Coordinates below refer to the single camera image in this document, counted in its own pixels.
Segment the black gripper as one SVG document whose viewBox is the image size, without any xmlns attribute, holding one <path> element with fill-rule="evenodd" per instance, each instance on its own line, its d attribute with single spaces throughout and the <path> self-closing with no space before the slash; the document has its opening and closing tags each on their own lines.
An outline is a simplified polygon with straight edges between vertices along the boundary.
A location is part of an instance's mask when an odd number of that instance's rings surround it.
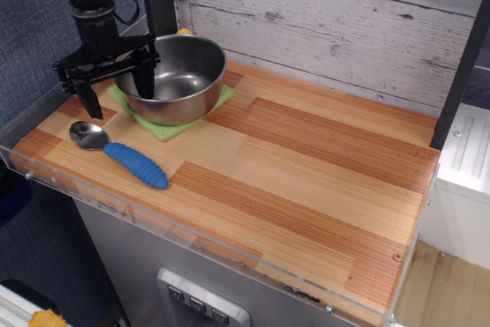
<svg viewBox="0 0 490 327">
<path fill-rule="evenodd" d="M 75 93 L 92 119 L 103 113 L 91 84 L 116 75 L 131 73 L 141 98 L 154 97 L 154 69 L 160 61 L 155 36 L 122 37 L 116 26 L 114 7 L 84 11 L 72 7 L 70 13 L 79 32 L 81 46 L 53 64 L 65 93 Z"/>
</svg>

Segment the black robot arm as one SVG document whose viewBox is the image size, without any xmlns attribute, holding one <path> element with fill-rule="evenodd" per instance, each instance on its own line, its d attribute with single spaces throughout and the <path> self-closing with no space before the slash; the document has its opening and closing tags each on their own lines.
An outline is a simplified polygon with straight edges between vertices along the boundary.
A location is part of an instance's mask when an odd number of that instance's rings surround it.
<svg viewBox="0 0 490 327">
<path fill-rule="evenodd" d="M 122 37 L 116 25 L 133 24 L 139 10 L 125 21 L 117 15 L 113 0 L 70 0 L 70 4 L 81 46 L 53 64 L 64 92 L 77 95 L 93 119 L 102 119 L 103 113 L 92 85 L 106 79 L 130 73 L 139 95 L 153 98 L 160 61 L 155 36 Z"/>
</svg>

